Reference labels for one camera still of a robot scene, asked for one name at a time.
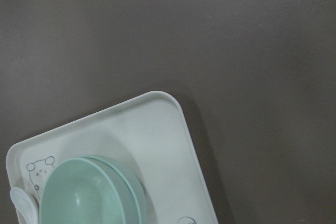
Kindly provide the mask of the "green bowl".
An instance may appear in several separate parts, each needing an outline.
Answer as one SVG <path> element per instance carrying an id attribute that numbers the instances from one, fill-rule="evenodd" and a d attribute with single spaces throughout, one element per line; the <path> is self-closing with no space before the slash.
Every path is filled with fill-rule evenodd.
<path id="1" fill-rule="evenodd" d="M 84 157 L 105 163 L 115 170 L 117 174 L 119 174 L 119 176 L 127 184 L 127 187 L 132 194 L 133 200 L 135 201 L 138 214 L 138 223 L 147 223 L 148 205 L 146 202 L 145 191 L 136 174 L 125 164 L 111 157 L 102 155 L 85 155 Z"/>
<path id="2" fill-rule="evenodd" d="M 141 223 L 133 193 L 121 175 L 94 159 L 75 157 L 50 174 L 40 223 Z"/>

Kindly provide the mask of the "cream rabbit serving tray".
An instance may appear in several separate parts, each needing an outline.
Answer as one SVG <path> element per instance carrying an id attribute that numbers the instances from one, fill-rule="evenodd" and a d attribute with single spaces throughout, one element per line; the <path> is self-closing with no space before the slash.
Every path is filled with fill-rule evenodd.
<path id="1" fill-rule="evenodd" d="M 39 198 L 34 167 L 51 169 L 74 156 L 114 158 L 139 178 L 148 205 L 147 223 L 217 223 L 214 207 L 180 104 L 151 91 L 10 147 L 11 187 Z"/>

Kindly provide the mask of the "green bowl on tray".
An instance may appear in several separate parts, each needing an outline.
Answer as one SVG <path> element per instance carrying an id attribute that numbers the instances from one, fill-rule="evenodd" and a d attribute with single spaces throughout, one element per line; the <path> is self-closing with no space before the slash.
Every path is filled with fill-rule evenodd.
<path id="1" fill-rule="evenodd" d="M 105 163 L 115 170 L 117 174 L 119 174 L 119 176 L 127 184 L 127 187 L 132 194 L 133 200 L 135 201 L 138 214 L 138 223 L 147 223 L 148 205 L 146 202 L 145 191 L 136 174 L 125 164 L 111 157 L 102 155 L 85 155 L 84 157 Z"/>

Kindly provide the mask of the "white ceramic spoon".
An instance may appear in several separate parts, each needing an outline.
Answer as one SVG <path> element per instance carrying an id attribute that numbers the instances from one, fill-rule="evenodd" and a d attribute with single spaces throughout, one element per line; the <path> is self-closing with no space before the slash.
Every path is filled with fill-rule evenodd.
<path id="1" fill-rule="evenodd" d="M 13 187 L 10 190 L 10 198 L 26 223 L 39 223 L 39 209 L 32 195 L 21 188 Z"/>

